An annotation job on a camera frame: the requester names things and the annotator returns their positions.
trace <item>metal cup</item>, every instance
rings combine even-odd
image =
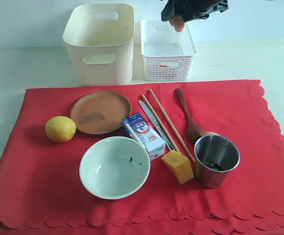
[[[227,138],[206,135],[194,146],[195,177],[205,188],[217,188],[240,163],[240,153]]]

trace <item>wooden plate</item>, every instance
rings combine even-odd
[[[124,95],[98,91],[81,97],[73,105],[70,118],[79,131],[99,135],[119,129],[122,119],[131,113],[131,103]]]

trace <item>wooden chopstick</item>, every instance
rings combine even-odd
[[[177,152],[180,153],[180,150],[178,149],[177,145],[175,144],[174,140],[172,139],[172,137],[170,136],[169,132],[167,131],[166,127],[164,126],[164,124],[162,123],[162,121],[160,120],[160,118],[158,117],[157,113],[155,112],[155,110],[153,109],[152,105],[149,103],[149,101],[147,100],[147,98],[142,94],[143,100],[145,101],[146,105],[148,106],[148,108],[151,110],[151,112],[153,113],[153,115],[155,116],[155,118],[157,119],[161,129],[163,130],[163,132],[165,133],[165,135],[167,136],[168,140],[171,142],[172,146],[175,148],[175,150]]]
[[[157,96],[155,95],[155,93],[152,91],[152,89],[150,89],[150,93],[153,95],[154,99],[156,100],[158,106],[160,107],[163,115],[165,116],[166,120],[168,121],[168,123],[170,124],[171,128],[173,129],[173,131],[175,132],[177,138],[179,139],[179,141],[181,142],[183,148],[185,149],[186,153],[190,156],[190,158],[192,159],[193,162],[195,162],[195,159],[193,158],[191,152],[189,151],[189,149],[187,148],[185,142],[183,141],[182,137],[180,136],[179,132],[177,131],[177,129],[175,128],[175,126],[173,125],[172,121],[170,120],[169,116],[167,115],[165,109],[162,107],[161,103],[159,102],[159,100],[157,99]]]

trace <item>wooden spoon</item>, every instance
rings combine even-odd
[[[187,132],[186,137],[191,143],[196,143],[196,141],[203,135],[203,130],[200,126],[198,126],[194,120],[191,118],[189,111],[187,110],[184,95],[182,93],[182,90],[180,88],[177,88],[175,90],[176,95],[180,101],[180,104],[183,108],[183,111],[187,118]]]

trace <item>table surface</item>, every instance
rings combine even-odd
[[[284,134],[284,39],[196,43],[196,48],[187,81],[260,79],[264,98]],[[130,84],[148,83],[140,51],[141,46],[135,45]],[[65,47],[0,49],[0,157],[26,89],[78,86]]]

